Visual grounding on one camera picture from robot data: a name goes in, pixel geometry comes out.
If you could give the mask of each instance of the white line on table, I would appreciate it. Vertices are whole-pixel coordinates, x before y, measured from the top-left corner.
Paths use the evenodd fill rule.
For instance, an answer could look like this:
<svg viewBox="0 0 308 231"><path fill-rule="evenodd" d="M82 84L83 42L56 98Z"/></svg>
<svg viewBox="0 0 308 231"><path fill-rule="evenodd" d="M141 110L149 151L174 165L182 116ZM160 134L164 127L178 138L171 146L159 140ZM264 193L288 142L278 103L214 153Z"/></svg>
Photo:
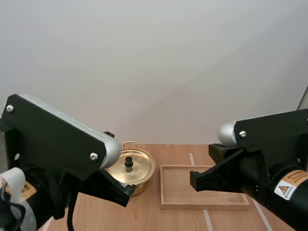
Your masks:
<svg viewBox="0 0 308 231"><path fill-rule="evenodd" d="M191 159L191 164L195 165L192 155L193 155L192 153L189 153L189 158ZM212 226L211 219L210 219L210 216L208 214L208 211L207 210L203 210L203 213L204 213L204 217L205 217L206 224L207 224L207 230L208 231L213 231L213 226Z"/></svg>
<svg viewBox="0 0 308 231"><path fill-rule="evenodd" d="M272 231L273 229L271 228L270 223L269 223L268 219L266 218L265 214L263 213L263 210L261 209L261 206L259 205L259 203L257 201L255 201L254 199L252 199L252 201L254 202L254 204L255 204L255 206L256 206L256 208L257 208L266 228L268 229L268 231Z"/></svg>
<svg viewBox="0 0 308 231"><path fill-rule="evenodd" d="M47 229L48 229L48 227L49 227L51 221L52 221L52 217L45 223L44 228L43 228L43 231L47 231Z"/></svg>

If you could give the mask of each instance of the orange warning sticker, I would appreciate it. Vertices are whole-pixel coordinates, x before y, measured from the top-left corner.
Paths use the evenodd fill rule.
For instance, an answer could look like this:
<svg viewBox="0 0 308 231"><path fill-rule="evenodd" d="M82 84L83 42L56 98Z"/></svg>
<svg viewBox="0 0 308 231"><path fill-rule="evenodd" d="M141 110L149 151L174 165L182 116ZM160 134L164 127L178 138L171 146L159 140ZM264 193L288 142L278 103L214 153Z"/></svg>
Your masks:
<svg viewBox="0 0 308 231"><path fill-rule="evenodd" d="M282 178L282 180L292 184L295 187L298 187L305 180L308 180L308 172L305 172L305 171L302 171L302 170L295 170L295 171L289 172L287 175L285 175Z"/></svg>
<svg viewBox="0 0 308 231"><path fill-rule="evenodd" d="M297 187L306 180L308 180L308 173L305 171L289 172L278 182L274 192L289 201Z"/></svg>
<svg viewBox="0 0 308 231"><path fill-rule="evenodd" d="M2 179L2 182L0 182L0 188L3 187L3 185L5 184L5 180ZM11 195L11 188L10 186L8 185L5 189L5 191ZM21 190L21 196L26 200L28 199L29 197L31 197L32 195L34 195L35 193L37 192L37 190L28 182L26 181L25 182L25 185L23 187L23 189Z"/></svg>

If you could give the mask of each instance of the wooden tray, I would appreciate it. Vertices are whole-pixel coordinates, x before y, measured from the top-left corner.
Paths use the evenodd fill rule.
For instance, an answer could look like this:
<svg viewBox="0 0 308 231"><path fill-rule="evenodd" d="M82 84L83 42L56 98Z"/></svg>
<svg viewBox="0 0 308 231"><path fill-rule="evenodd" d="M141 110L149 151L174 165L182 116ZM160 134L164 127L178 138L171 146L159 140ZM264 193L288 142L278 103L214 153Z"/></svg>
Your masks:
<svg viewBox="0 0 308 231"><path fill-rule="evenodd" d="M190 171L204 172L212 166L161 165L161 209L248 210L244 193L202 191L190 185Z"/></svg>

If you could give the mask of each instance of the pot handle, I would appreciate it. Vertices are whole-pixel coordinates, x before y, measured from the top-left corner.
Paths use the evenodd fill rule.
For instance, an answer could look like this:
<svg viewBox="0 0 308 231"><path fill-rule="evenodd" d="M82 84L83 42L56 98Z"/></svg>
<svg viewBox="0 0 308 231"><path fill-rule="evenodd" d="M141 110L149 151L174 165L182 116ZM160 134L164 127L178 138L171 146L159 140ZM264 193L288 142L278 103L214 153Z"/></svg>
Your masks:
<svg viewBox="0 0 308 231"><path fill-rule="evenodd" d="M125 144L128 144L128 143L133 143L135 145L135 148L137 148L137 144L134 141L126 141L123 143L122 149L124 149Z"/></svg>

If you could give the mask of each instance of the golden pot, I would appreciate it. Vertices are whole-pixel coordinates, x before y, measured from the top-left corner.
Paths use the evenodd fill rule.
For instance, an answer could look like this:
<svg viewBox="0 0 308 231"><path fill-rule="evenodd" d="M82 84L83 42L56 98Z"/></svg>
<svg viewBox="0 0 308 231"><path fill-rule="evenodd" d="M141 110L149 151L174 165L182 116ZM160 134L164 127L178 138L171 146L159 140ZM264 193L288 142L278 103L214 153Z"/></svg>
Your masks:
<svg viewBox="0 0 308 231"><path fill-rule="evenodd" d="M132 143L134 148L125 148L125 145ZM143 192L148 186L148 181L155 171L155 160L145 150L137 148L134 141L123 143L121 156L118 161L108 168L108 172L117 181L124 185L136 185L133 196Z"/></svg>

